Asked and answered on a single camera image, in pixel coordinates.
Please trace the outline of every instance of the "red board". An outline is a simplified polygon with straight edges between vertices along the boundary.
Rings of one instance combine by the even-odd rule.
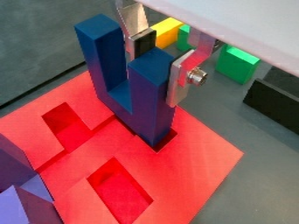
[[[189,223],[243,155],[181,108],[153,149],[98,100],[88,73],[4,117],[0,132],[42,173],[67,224]]]

